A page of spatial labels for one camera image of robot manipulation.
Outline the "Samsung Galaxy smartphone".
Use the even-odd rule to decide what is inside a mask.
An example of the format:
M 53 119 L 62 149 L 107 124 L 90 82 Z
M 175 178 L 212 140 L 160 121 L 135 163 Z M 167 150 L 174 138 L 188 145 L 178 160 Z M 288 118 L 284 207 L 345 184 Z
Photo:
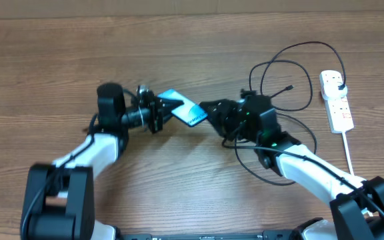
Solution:
M 195 102 L 186 98 L 186 96 L 180 94 L 174 89 L 169 89 L 163 93 L 158 94 L 159 97 L 180 100 L 183 102 L 182 106 L 172 110 L 171 113 L 184 122 L 188 127 L 194 127 L 206 120 L 207 113 Z

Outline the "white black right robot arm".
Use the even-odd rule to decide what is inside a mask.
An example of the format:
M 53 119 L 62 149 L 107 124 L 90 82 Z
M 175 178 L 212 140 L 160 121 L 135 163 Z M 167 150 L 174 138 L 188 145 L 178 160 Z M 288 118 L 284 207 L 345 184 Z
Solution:
M 193 127 L 208 120 L 229 148 L 239 140 L 266 169 L 312 193 L 331 209 L 332 221 L 312 219 L 292 233 L 291 239 L 384 239 L 384 178 L 366 180 L 322 160 L 277 122 L 271 98 L 242 91 L 239 100 L 220 99 L 196 104 L 174 89 L 160 94 L 173 100 L 174 116 Z

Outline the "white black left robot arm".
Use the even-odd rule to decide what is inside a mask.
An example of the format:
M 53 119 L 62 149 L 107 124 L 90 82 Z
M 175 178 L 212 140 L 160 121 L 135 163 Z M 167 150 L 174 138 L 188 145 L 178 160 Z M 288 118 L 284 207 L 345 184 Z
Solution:
M 20 225 L 22 239 L 121 239 L 117 227 L 95 218 L 94 179 L 124 152 L 130 129 L 162 129 L 168 103 L 138 87 L 125 104 L 127 91 L 118 83 L 97 88 L 98 112 L 85 141 L 52 164 L 29 169 Z

